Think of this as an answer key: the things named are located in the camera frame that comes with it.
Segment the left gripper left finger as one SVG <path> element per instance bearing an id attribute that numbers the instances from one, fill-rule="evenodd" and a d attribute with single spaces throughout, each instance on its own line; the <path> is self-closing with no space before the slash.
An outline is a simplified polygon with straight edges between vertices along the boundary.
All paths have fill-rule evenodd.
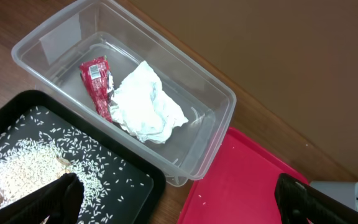
<path id="1" fill-rule="evenodd" d="M 0 224 L 76 224 L 85 187 L 74 173 L 0 209 Z"/>

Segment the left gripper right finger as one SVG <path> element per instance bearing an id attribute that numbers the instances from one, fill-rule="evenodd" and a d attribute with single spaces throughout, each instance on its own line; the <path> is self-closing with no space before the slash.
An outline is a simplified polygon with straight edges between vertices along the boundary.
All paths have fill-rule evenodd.
<path id="1" fill-rule="evenodd" d="M 281 173 L 275 186 L 282 224 L 358 224 L 358 212 Z"/>

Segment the rice and food scraps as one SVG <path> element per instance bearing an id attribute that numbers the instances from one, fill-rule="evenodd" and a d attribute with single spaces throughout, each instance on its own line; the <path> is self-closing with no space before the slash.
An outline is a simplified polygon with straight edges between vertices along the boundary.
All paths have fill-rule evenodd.
<path id="1" fill-rule="evenodd" d="M 73 172 L 85 187 L 78 223 L 133 223 L 150 176 L 43 106 L 0 134 L 0 209 Z"/>

